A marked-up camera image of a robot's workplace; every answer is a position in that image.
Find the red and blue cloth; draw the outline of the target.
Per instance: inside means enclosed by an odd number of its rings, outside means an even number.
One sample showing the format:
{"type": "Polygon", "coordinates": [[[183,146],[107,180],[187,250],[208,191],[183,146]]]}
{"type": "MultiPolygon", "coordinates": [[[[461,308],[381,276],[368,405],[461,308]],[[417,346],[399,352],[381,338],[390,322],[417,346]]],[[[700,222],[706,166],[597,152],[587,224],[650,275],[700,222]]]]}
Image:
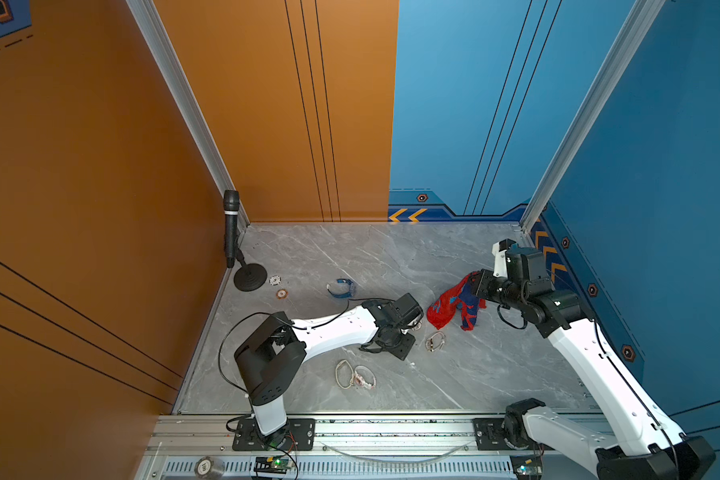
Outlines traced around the red and blue cloth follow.
{"type": "Polygon", "coordinates": [[[473,287],[480,278],[480,272],[474,271],[466,275],[457,285],[441,294],[426,311],[428,322],[437,330],[448,325],[456,313],[461,316],[461,329],[472,331],[477,317],[487,302],[473,293],[473,287]]]}

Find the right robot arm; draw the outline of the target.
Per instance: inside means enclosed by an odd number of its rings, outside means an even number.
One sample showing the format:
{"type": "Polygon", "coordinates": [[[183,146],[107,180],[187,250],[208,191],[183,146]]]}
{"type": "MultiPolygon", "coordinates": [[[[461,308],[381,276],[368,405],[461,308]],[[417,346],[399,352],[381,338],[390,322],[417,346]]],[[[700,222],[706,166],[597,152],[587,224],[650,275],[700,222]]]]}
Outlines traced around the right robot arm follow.
{"type": "Polygon", "coordinates": [[[613,351],[591,313],[571,291],[548,280],[500,277],[482,270],[468,281],[479,299],[522,318],[562,354],[611,427],[605,435],[530,398],[507,406],[505,442],[515,449],[547,446],[599,479],[700,479],[716,454],[652,400],[613,351]]]}

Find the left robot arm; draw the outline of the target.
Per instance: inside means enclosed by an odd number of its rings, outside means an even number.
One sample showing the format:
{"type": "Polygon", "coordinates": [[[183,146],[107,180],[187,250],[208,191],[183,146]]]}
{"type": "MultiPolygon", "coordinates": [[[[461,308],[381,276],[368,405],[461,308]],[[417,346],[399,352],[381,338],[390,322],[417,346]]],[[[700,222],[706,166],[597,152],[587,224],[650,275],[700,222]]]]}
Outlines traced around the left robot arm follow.
{"type": "Polygon", "coordinates": [[[339,314],[315,319],[268,314],[234,353],[256,433],[265,439],[286,434],[283,396],[305,362],[348,346],[404,360],[415,344],[411,330],[423,315],[410,294],[396,300],[361,300],[339,314]]]}

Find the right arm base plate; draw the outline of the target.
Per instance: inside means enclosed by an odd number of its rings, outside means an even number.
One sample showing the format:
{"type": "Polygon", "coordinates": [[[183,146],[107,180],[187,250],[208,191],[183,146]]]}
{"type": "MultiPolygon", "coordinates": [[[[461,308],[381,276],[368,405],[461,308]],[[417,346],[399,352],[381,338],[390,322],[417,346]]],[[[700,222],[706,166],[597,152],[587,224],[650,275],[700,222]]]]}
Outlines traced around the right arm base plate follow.
{"type": "Polygon", "coordinates": [[[505,417],[483,417],[472,420],[475,441],[480,451],[553,451],[553,448],[531,439],[520,420],[505,417]]]}

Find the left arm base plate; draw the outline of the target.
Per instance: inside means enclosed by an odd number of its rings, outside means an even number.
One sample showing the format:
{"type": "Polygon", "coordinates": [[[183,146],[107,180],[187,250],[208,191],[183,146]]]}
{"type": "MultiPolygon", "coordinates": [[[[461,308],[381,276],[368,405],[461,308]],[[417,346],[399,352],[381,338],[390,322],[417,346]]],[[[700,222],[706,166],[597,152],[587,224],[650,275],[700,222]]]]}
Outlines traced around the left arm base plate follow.
{"type": "Polygon", "coordinates": [[[244,418],[232,430],[234,451],[311,451],[315,439],[313,418],[290,418],[272,434],[263,435],[254,418],[244,418]]]}

